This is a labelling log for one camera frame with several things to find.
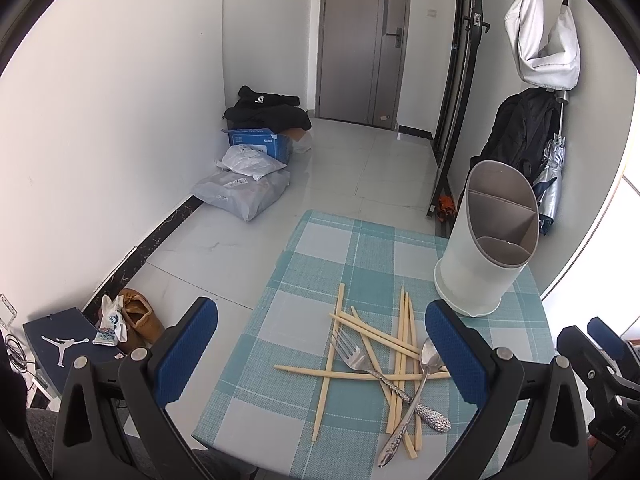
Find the wooden chopstick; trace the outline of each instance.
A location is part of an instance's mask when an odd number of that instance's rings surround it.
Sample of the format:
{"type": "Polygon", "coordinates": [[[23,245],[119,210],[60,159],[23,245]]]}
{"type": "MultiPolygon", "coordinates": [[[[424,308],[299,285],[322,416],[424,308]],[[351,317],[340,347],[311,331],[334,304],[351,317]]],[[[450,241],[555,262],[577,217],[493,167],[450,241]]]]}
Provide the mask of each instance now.
{"type": "Polygon", "coordinates": [[[384,346],[388,346],[389,348],[391,348],[392,350],[395,350],[396,352],[399,352],[401,354],[405,354],[407,355],[407,357],[410,357],[411,359],[419,359],[420,355],[412,352],[410,350],[407,350],[406,348],[397,345],[396,343],[393,343],[391,341],[389,341],[388,339],[385,339],[381,336],[379,336],[378,334],[376,334],[375,332],[370,332],[369,330],[356,325],[355,323],[351,322],[351,320],[344,318],[342,316],[336,316],[334,314],[329,314],[329,316],[333,317],[335,320],[338,320],[338,322],[342,323],[343,325],[348,326],[349,328],[353,328],[356,332],[359,332],[361,334],[364,334],[365,336],[367,336],[369,339],[373,339],[374,341],[379,342],[380,344],[383,344],[384,346]]]}
{"type": "MultiPolygon", "coordinates": [[[[344,283],[341,283],[338,287],[338,298],[335,302],[335,313],[340,314],[342,310],[342,302],[344,301],[344,283]]],[[[338,335],[338,323],[334,319],[334,325],[331,332],[334,336],[338,335]]],[[[329,343],[329,351],[326,357],[326,367],[324,371],[330,372],[334,363],[335,348],[329,343]]],[[[320,431],[320,422],[322,421],[322,415],[324,414],[324,405],[326,404],[326,394],[329,390],[329,377],[324,377],[322,380],[322,388],[320,389],[320,399],[318,400],[318,409],[316,410],[316,420],[314,421],[314,431],[311,436],[311,442],[315,442],[318,438],[318,431],[320,431]]]]}
{"type": "MultiPolygon", "coordinates": [[[[407,292],[404,293],[404,305],[402,306],[402,341],[407,340],[407,336],[409,334],[409,294],[407,292]]],[[[406,355],[402,354],[400,356],[400,374],[404,375],[406,372],[406,355]]],[[[404,390],[404,381],[398,381],[398,388],[404,390]]],[[[402,399],[398,397],[396,400],[396,426],[402,420],[402,399]]]]}
{"type": "MultiPolygon", "coordinates": [[[[398,310],[398,339],[402,339],[402,322],[404,320],[404,316],[402,313],[404,312],[404,285],[400,288],[400,305],[398,310]]],[[[394,372],[396,374],[400,373],[400,353],[399,350],[396,349],[394,354],[394,372]]],[[[398,386],[399,381],[394,381],[394,384],[398,386]]],[[[402,402],[402,399],[398,399],[398,396],[395,393],[391,394],[391,407],[389,409],[389,417],[386,420],[386,432],[393,433],[396,429],[396,413],[398,409],[396,405],[398,404],[398,400],[402,402]]]]}
{"type": "Polygon", "coordinates": [[[383,339],[386,339],[387,341],[389,341],[391,343],[395,343],[396,345],[407,349],[409,352],[412,352],[414,354],[418,354],[418,357],[420,357],[420,352],[422,351],[422,349],[420,347],[411,345],[407,341],[402,341],[402,339],[397,338],[397,337],[393,337],[392,335],[389,335],[386,332],[382,332],[382,330],[378,330],[377,328],[374,328],[371,325],[366,324],[361,319],[355,319],[353,316],[350,316],[346,312],[341,312],[340,313],[340,317],[345,319],[345,320],[347,320],[347,321],[349,321],[349,322],[351,322],[351,323],[353,323],[354,325],[357,325],[357,326],[363,328],[367,332],[371,332],[373,334],[376,334],[376,335],[380,336],[383,339]]]}
{"type": "MultiPolygon", "coordinates": [[[[292,372],[295,374],[301,375],[309,375],[313,377],[329,377],[331,379],[352,379],[357,381],[377,381],[377,379],[370,374],[367,373],[359,373],[359,372],[327,372],[326,370],[315,370],[314,368],[299,368],[295,366],[287,366],[287,365],[273,365],[276,370],[283,370],[285,372],[292,372]]],[[[405,374],[405,375],[395,375],[389,374],[385,377],[389,381],[419,381],[422,378],[421,374],[405,374]]],[[[451,375],[449,372],[436,372],[429,376],[430,380],[435,379],[449,379],[451,375]]]]}
{"type": "MultiPolygon", "coordinates": [[[[402,313],[402,340],[406,342],[408,334],[409,334],[409,293],[404,293],[404,312],[402,313]]],[[[404,374],[406,371],[406,355],[402,354],[400,356],[400,373],[404,374]]],[[[404,390],[404,381],[399,381],[398,387],[401,390],[404,390]]],[[[402,420],[402,399],[398,397],[396,400],[396,420],[395,424],[400,424],[402,420]]],[[[402,436],[404,440],[404,447],[406,448],[406,452],[409,455],[411,460],[418,458],[418,454],[415,452],[414,443],[411,440],[411,435],[409,435],[408,431],[404,432],[402,436]]]]}
{"type": "MultiPolygon", "coordinates": [[[[351,305],[351,313],[353,314],[353,317],[355,317],[356,319],[360,319],[360,316],[358,316],[358,313],[356,312],[356,309],[353,307],[353,305],[351,305]]],[[[364,345],[364,348],[367,349],[367,354],[369,354],[369,359],[371,359],[371,364],[373,365],[374,369],[379,374],[381,374],[382,368],[380,368],[380,363],[378,362],[376,353],[373,351],[373,346],[371,346],[371,341],[369,341],[369,338],[364,334],[360,334],[360,337],[362,338],[362,343],[364,345]]],[[[380,381],[380,388],[382,388],[382,393],[385,395],[386,403],[389,405],[389,409],[391,409],[391,391],[382,381],[380,381]]],[[[414,443],[411,441],[410,437],[404,439],[404,447],[406,448],[406,452],[408,453],[409,457],[418,458],[418,454],[415,452],[415,449],[414,449],[414,443]]]]}
{"type": "MultiPolygon", "coordinates": [[[[411,342],[415,345],[418,343],[418,338],[415,333],[415,315],[414,315],[414,303],[409,298],[409,324],[411,325],[411,342]]],[[[418,361],[414,360],[414,373],[420,370],[420,364],[418,361]]],[[[414,391],[418,391],[418,386],[420,386],[420,381],[414,382],[415,389],[414,391]]],[[[422,449],[422,419],[420,415],[415,414],[415,450],[420,451],[422,449]]]]}

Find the tablecloth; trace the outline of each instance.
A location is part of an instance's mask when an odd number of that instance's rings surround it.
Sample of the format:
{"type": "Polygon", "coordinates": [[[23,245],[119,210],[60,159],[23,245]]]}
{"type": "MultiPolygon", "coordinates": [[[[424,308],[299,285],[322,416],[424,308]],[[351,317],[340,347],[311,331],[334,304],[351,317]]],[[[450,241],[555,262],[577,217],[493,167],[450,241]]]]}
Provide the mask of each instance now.
{"type": "MultiPolygon", "coordinates": [[[[414,305],[418,340],[425,339],[424,311],[438,298],[433,269],[446,244],[445,238],[307,211],[280,255],[193,436],[208,447],[293,478],[427,478],[476,409],[462,400],[452,380],[428,381],[422,395],[424,404],[449,417],[449,433],[437,434],[423,424],[418,458],[410,460],[401,449],[380,469],[375,460],[388,439],[388,407],[377,382],[331,380],[319,436],[312,443],[322,379],[273,365],[324,369],[332,323],[328,314],[335,308],[340,282],[346,286],[344,308],[353,305],[366,323],[391,334],[396,332],[404,286],[414,305]]],[[[506,346],[521,360],[548,363],[554,355],[528,268],[494,313],[462,319],[492,348],[506,346]]],[[[361,343],[358,334],[351,335],[361,343]]],[[[389,350],[372,343],[381,366],[391,372],[389,350]]],[[[333,366],[349,371],[337,356],[333,366]]],[[[504,462],[525,408],[526,401],[518,403],[485,475],[497,472],[504,462]]]]}

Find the white tote bag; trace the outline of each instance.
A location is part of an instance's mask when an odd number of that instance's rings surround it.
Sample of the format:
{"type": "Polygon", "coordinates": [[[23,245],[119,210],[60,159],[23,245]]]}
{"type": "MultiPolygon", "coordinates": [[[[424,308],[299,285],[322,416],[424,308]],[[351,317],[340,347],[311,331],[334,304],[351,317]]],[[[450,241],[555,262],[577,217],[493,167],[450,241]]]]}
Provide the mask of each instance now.
{"type": "Polygon", "coordinates": [[[580,46],[568,1],[540,48],[545,21],[543,0],[515,0],[504,17],[513,59],[520,78],[554,90],[571,90],[580,75],[580,46]]]}

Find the blue gripper pad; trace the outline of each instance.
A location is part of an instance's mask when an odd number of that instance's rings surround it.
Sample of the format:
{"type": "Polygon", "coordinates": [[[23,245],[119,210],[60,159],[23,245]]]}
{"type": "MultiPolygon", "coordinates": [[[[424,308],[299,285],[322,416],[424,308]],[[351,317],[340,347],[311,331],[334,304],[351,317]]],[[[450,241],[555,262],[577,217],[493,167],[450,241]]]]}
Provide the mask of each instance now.
{"type": "Polygon", "coordinates": [[[217,326],[218,308],[207,298],[156,369],[154,398],[158,406],[164,409],[180,398],[217,326]]]}
{"type": "Polygon", "coordinates": [[[587,333],[614,361],[624,359],[625,343],[599,317],[594,317],[587,325],[587,333]]]}
{"type": "Polygon", "coordinates": [[[458,330],[443,314],[438,305],[439,301],[441,300],[428,304],[424,314],[427,334],[449,369],[462,398],[465,402],[482,408],[488,396],[486,370],[458,330]]]}

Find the spoon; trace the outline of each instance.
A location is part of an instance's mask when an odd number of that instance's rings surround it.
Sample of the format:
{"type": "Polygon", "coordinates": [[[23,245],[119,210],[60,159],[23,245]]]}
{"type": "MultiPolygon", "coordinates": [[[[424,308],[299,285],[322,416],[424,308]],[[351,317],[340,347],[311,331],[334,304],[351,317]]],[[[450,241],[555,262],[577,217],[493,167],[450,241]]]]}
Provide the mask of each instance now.
{"type": "Polygon", "coordinates": [[[429,377],[429,375],[440,370],[440,368],[442,368],[442,365],[443,363],[440,354],[438,354],[438,351],[433,345],[431,339],[427,338],[427,341],[425,341],[424,345],[422,345],[422,351],[420,352],[420,367],[422,368],[422,379],[420,380],[420,385],[415,392],[414,400],[412,400],[411,404],[409,405],[409,408],[400,421],[400,424],[398,424],[398,427],[393,432],[391,437],[389,437],[389,440],[387,441],[385,446],[382,448],[382,451],[378,456],[378,467],[384,467],[385,465],[387,465],[396,454],[396,451],[398,450],[398,448],[400,447],[400,443],[402,442],[404,432],[406,431],[406,428],[409,425],[412,416],[414,416],[415,407],[420,402],[420,395],[422,394],[424,384],[427,382],[427,378],[429,377]]]}

